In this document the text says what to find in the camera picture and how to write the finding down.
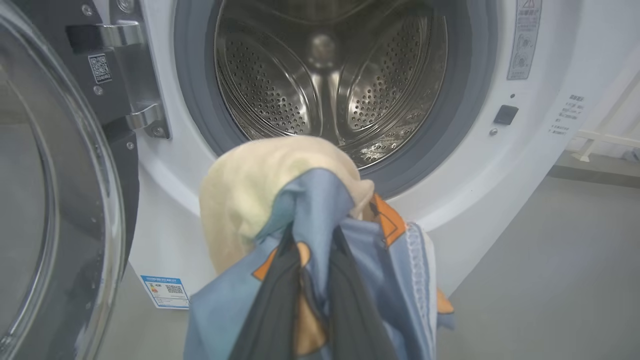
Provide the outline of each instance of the warning label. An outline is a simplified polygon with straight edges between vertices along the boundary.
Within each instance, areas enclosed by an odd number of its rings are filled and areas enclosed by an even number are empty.
[[[529,77],[538,40],[541,11],[542,0],[518,0],[507,80],[524,80]]]

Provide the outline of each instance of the energy label sticker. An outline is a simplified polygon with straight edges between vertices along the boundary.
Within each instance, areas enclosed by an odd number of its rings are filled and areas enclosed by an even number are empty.
[[[144,276],[140,278],[156,307],[163,309],[189,309],[189,297],[182,281],[175,277]]]

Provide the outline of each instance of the blue fabric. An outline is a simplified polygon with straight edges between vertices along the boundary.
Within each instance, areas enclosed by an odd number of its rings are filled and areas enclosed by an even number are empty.
[[[440,314],[438,313],[438,328],[443,327],[445,329],[453,330],[456,326],[453,313]]]
[[[405,234],[389,248],[379,224],[349,218],[354,204],[342,182],[330,171],[312,169],[287,184],[275,199],[271,218],[256,237],[256,248],[205,286],[191,299],[186,360],[227,359],[261,285],[253,273],[267,260],[294,222],[296,241],[311,250],[304,267],[312,281],[313,304],[325,316],[328,258],[332,232],[337,225],[354,255],[365,286],[378,308],[396,348],[398,359],[432,359],[435,330],[428,319],[429,268],[419,228],[409,224]],[[301,357],[330,359],[328,348]]]

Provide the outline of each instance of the qr code sticker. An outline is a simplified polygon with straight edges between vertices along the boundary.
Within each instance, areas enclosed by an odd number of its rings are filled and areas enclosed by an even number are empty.
[[[111,70],[107,63],[107,57],[104,54],[89,56],[89,64],[93,72],[93,78],[96,84],[111,81]]]
[[[177,286],[177,285],[166,285],[166,289],[167,291],[169,291],[170,293],[174,293],[174,294],[181,294],[182,292],[182,286]]]

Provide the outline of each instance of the black square button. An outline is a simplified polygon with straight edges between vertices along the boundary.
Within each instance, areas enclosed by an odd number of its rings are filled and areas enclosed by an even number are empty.
[[[517,112],[518,108],[516,108],[515,106],[502,105],[500,107],[500,110],[498,110],[498,115],[495,116],[493,122],[496,124],[511,125],[511,122],[513,121],[513,118],[516,116]]]

